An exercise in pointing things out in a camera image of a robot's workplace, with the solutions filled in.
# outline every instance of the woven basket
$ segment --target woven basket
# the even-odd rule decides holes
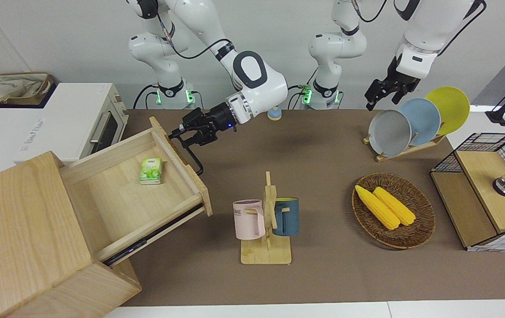
[[[374,217],[353,190],[353,211],[362,228],[380,243],[406,250],[425,244],[435,231],[435,213],[426,196],[408,180],[390,173],[374,173],[363,177],[357,185],[374,191],[378,186],[384,188],[396,199],[404,203],[415,214],[411,225],[401,225],[390,231]]]

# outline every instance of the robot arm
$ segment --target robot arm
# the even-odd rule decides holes
[[[404,95],[413,92],[429,74],[449,36],[471,8],[477,8],[473,4],[475,0],[409,0],[403,11],[396,8],[404,20],[409,20],[409,27],[388,66],[386,78],[375,79],[364,95],[367,109],[372,110],[377,101],[390,93],[395,93],[392,102],[397,104]]]
[[[283,102],[287,96],[286,80],[273,70],[259,54],[252,51],[238,53],[232,42],[220,41],[225,34],[219,23],[217,10],[211,0],[163,0],[172,12],[205,44],[230,74],[233,86],[240,89],[213,107],[207,114],[195,109],[182,119],[172,132],[182,145],[205,145],[217,139],[217,131],[236,124],[244,124],[260,113]],[[186,140],[181,135],[196,134]]]
[[[167,6],[149,6],[148,1],[127,0],[135,13],[142,17],[147,32],[137,34],[129,40],[129,50],[134,58],[148,64],[155,72],[159,100],[165,109],[183,109],[188,106],[188,91],[193,89],[180,74],[178,64],[169,58],[174,50],[162,34],[157,12],[161,12],[164,24],[168,26],[167,34],[183,52],[188,49],[190,38],[184,30],[176,30],[170,20]]]
[[[317,34],[309,42],[309,54],[317,61],[317,73],[309,83],[313,109],[327,109],[335,101],[343,69],[338,58],[361,56],[366,50],[366,37],[359,30],[359,17],[350,0],[334,0],[331,18],[341,33]]]

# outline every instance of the yellow corn cob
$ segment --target yellow corn cob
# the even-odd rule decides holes
[[[363,201],[364,205],[368,207],[376,219],[378,219],[386,229],[394,230],[399,226],[398,217],[396,217],[382,201],[375,197],[374,194],[359,185],[355,185],[355,189],[357,190],[360,200]]]
[[[380,199],[386,207],[390,208],[390,210],[394,212],[394,215],[398,217],[402,224],[410,225],[415,221],[414,213],[382,187],[376,187],[373,194]]]

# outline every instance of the green tissue pack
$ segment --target green tissue pack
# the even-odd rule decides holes
[[[159,185],[162,177],[162,159],[147,158],[141,165],[139,182],[142,185]]]

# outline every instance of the wooden mug holder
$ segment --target wooden mug holder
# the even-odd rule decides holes
[[[271,184],[270,172],[266,171],[266,186],[264,187],[263,201],[266,235],[258,239],[241,240],[242,264],[291,263],[290,237],[281,237],[272,233],[272,229],[277,229],[274,211],[275,203],[276,186]]]

